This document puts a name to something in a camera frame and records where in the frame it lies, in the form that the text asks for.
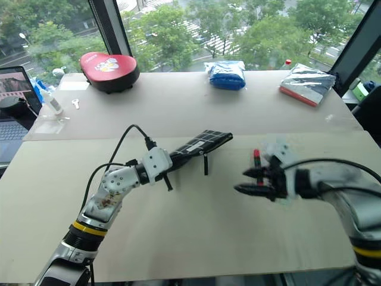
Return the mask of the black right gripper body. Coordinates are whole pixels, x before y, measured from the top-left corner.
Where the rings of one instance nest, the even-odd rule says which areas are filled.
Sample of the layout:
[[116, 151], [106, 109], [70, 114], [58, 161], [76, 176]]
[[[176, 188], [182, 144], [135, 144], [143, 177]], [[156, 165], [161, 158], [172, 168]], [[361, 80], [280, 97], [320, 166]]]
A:
[[271, 160], [265, 169], [265, 178], [269, 181], [269, 194], [267, 198], [275, 202], [277, 198], [287, 198], [287, 181], [284, 169], [279, 160]]

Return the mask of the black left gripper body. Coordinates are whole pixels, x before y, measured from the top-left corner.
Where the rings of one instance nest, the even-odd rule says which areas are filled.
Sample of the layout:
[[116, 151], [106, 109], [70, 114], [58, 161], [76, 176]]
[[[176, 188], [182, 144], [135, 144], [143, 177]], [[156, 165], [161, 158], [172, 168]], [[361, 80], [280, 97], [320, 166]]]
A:
[[165, 175], [181, 168], [185, 164], [185, 155], [180, 153], [170, 153], [170, 158], [172, 161], [172, 167], [168, 170], [161, 172], [158, 176], [155, 177], [155, 182], [158, 182], [164, 179]]

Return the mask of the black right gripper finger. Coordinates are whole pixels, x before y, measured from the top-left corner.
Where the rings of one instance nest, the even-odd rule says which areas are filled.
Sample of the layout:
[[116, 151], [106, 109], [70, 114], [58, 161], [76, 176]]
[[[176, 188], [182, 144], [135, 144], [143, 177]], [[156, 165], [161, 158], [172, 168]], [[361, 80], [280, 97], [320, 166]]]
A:
[[268, 170], [267, 168], [249, 168], [242, 174], [244, 176], [260, 180], [268, 177]]
[[271, 194], [271, 189], [264, 185], [256, 185], [256, 184], [239, 184], [235, 185], [234, 189], [237, 192], [240, 192], [249, 196], [257, 196], [257, 197], [269, 197]]

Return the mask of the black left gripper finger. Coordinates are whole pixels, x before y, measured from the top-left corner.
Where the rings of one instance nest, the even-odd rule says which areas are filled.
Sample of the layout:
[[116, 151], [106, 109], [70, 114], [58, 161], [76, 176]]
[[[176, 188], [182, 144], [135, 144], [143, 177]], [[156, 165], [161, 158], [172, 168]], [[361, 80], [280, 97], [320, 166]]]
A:
[[191, 152], [185, 152], [181, 153], [178, 161], [178, 167], [181, 168], [184, 165], [188, 164], [191, 160], [193, 160], [196, 157], [202, 157], [206, 156], [205, 151], [191, 151]]

